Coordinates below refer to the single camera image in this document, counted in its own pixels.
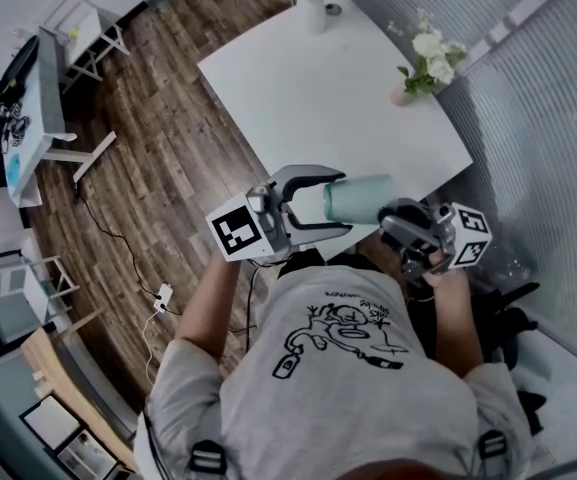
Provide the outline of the person's right hand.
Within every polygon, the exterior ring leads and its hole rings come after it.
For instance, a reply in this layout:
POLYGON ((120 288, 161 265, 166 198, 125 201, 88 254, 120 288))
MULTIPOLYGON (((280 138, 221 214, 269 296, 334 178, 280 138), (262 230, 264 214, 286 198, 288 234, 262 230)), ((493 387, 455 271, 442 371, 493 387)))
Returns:
POLYGON ((431 269, 423 275, 424 280, 432 288, 439 288, 442 284, 459 284, 465 279, 465 273, 462 269, 444 269, 443 264, 446 262, 444 253, 437 250, 429 255, 431 269))

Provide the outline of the small white box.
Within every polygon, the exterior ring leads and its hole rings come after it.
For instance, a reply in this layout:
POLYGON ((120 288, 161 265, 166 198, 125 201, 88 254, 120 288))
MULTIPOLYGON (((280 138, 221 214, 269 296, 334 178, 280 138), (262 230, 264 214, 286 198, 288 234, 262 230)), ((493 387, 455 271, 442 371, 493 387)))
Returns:
POLYGON ((52 393, 53 387, 50 380, 45 376, 45 374, 38 370, 33 372, 33 379, 35 381, 35 393, 36 396, 42 400, 46 396, 52 393))

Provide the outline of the white chair with wooden legs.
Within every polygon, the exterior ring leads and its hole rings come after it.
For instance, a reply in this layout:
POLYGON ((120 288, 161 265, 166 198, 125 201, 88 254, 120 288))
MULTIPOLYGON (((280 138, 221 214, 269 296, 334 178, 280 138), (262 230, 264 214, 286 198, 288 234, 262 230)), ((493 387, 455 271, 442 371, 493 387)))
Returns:
POLYGON ((68 313, 72 307, 65 299, 79 289, 60 256, 37 261, 21 257, 18 264, 0 268, 0 299, 23 296, 42 325, 68 313))

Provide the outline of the white desk with metal legs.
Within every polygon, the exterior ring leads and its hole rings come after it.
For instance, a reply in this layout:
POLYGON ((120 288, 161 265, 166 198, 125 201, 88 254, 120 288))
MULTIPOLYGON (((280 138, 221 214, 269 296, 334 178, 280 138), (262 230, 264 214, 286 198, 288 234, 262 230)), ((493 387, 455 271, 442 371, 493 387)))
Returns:
POLYGON ((21 112, 30 118, 24 139, 18 147, 10 147, 3 154, 6 166, 10 157, 20 156, 22 173, 16 185, 7 183, 8 196, 19 209, 42 204, 35 171, 43 161, 76 164, 73 185, 77 187, 84 175, 99 157, 116 141, 115 132, 110 132, 91 152, 55 148, 55 141, 72 142, 77 135, 66 131, 58 76, 58 43, 44 29, 38 30, 39 47, 37 58, 29 71, 25 93, 21 99, 21 112))

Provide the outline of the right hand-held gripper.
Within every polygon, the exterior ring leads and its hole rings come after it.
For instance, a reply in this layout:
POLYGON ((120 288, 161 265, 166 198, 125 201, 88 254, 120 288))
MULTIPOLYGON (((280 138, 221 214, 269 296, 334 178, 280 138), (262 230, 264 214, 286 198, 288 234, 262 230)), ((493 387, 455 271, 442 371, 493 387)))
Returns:
POLYGON ((403 272, 414 283, 426 273, 476 265, 492 242, 485 215, 459 203, 427 206, 401 198, 382 207, 377 219, 386 243, 404 248, 403 272))

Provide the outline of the person's right forearm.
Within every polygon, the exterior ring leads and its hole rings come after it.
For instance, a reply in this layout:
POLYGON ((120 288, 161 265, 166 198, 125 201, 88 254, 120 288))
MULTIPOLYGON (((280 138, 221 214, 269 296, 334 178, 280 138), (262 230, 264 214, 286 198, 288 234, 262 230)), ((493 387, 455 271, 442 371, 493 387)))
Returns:
POLYGON ((436 309, 437 361, 464 378, 484 363, 467 275, 465 273, 465 279, 459 284, 442 284, 432 289, 436 309))

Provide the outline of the person's black trousers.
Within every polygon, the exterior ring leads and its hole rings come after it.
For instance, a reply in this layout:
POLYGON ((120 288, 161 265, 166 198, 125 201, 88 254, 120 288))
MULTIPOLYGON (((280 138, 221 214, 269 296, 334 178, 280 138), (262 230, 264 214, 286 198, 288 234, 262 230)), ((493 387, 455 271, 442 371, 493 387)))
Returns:
POLYGON ((353 269, 368 270, 385 274, 384 270, 365 255, 342 252, 329 260, 325 260, 316 248, 310 248, 291 254, 286 263, 280 269, 277 278, 281 278, 289 273, 306 268, 321 266, 346 266, 353 269))

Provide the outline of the person's left forearm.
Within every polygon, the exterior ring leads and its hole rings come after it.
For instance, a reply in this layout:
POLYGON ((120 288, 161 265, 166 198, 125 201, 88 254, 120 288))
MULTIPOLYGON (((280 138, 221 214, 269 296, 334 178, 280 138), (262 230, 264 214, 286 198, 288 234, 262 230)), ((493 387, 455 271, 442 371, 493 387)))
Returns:
POLYGON ((215 361, 223 356, 232 313, 240 262, 227 262, 216 250, 179 317, 175 340, 185 340, 215 361))

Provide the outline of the translucent green cup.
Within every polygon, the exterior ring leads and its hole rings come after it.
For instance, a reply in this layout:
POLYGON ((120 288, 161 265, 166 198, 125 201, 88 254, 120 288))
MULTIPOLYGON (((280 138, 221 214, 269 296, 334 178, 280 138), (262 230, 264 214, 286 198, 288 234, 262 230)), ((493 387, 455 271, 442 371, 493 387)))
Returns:
POLYGON ((379 211, 395 196, 390 175, 341 179, 323 188, 324 215, 328 221, 376 225, 379 211))

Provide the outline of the white step stool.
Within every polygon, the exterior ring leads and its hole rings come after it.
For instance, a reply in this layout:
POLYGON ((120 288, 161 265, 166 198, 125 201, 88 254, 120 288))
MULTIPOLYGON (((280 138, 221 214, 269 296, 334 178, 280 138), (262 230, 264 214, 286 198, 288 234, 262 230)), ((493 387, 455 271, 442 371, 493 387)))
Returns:
POLYGON ((102 81, 99 65, 113 50, 130 55, 117 20, 89 0, 50 0, 34 22, 59 45, 62 94, 82 77, 102 81))

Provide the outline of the white power strip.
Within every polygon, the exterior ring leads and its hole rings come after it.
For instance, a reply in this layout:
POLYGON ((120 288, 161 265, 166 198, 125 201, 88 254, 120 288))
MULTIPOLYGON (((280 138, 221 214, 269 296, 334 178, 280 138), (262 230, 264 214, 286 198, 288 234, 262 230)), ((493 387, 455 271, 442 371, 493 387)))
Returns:
POLYGON ((172 286, 168 283, 163 283, 160 286, 159 292, 155 296, 154 309, 160 313, 169 312, 168 305, 171 301, 172 295, 172 286))

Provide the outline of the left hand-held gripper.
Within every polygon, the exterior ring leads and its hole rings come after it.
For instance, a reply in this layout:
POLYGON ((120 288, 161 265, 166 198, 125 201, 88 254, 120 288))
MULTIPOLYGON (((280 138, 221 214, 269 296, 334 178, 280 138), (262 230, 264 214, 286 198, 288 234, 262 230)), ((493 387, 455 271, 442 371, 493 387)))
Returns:
POLYGON ((328 222, 302 224, 283 204, 298 190, 346 177, 337 169, 315 164, 288 165, 267 183, 234 196, 206 217, 227 262, 286 255, 293 248, 348 234, 353 226, 328 222))

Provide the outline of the grey framed tray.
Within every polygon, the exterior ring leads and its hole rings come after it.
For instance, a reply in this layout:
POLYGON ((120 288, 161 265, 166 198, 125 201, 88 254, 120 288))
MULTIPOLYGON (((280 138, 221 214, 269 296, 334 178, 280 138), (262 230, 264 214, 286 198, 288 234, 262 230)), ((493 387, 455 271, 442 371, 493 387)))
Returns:
POLYGON ((117 465, 117 459, 87 430, 74 436, 57 458, 76 480, 104 480, 117 465))

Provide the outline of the tangle of black electronics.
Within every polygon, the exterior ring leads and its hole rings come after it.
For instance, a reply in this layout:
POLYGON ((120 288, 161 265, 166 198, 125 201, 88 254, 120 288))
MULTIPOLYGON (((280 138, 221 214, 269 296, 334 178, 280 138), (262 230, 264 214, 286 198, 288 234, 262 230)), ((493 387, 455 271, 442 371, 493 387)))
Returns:
POLYGON ((30 118, 23 116, 18 103, 0 104, 0 150, 6 153, 10 147, 18 147, 30 124, 30 118))

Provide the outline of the grey printed t-shirt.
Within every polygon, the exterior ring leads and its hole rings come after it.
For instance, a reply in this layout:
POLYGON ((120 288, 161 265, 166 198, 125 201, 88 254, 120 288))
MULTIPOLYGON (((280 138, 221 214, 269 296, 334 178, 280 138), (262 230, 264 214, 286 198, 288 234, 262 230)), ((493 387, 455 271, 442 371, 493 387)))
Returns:
POLYGON ((254 346, 228 376, 185 340, 167 347, 134 456, 145 480, 197 480, 195 443, 226 453, 226 480, 337 480, 409 459, 457 477, 521 480, 533 452, 510 373, 464 378, 428 358, 400 287, 378 272, 310 267, 275 283, 254 346), (479 438, 508 450, 482 461, 479 438))

